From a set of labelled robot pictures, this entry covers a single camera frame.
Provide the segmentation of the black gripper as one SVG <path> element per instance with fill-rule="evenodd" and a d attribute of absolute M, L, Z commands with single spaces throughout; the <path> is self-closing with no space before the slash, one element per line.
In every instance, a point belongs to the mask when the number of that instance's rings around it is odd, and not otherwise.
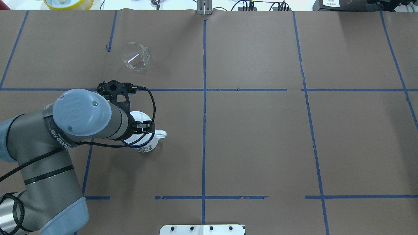
<path fill-rule="evenodd" d="M 135 120 L 129 126 L 129 133 L 131 135 L 147 135 L 148 133 L 154 133 L 154 122 L 152 120 Z"/>

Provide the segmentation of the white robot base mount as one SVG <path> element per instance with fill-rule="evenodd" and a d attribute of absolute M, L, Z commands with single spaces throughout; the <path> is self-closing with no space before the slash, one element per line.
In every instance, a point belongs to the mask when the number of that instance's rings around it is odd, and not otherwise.
<path fill-rule="evenodd" d="M 245 235 L 245 225 L 209 224 L 209 225 L 165 225 L 160 235 Z"/>

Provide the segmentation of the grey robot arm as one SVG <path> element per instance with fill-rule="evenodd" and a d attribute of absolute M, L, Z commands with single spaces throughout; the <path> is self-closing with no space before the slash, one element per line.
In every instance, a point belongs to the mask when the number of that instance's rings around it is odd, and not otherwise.
<path fill-rule="evenodd" d="M 137 90 L 104 92 L 71 89 L 43 110 L 16 116 L 1 123 L 1 160 L 18 167 L 1 177 L 21 171 L 25 191 L 1 195 L 1 234 L 71 235 L 89 220 L 69 149 L 81 145 L 123 148 L 88 141 L 88 138 L 122 141 L 133 134 L 148 134 L 154 119 L 136 122 L 130 111 L 114 101 L 117 95 Z"/>

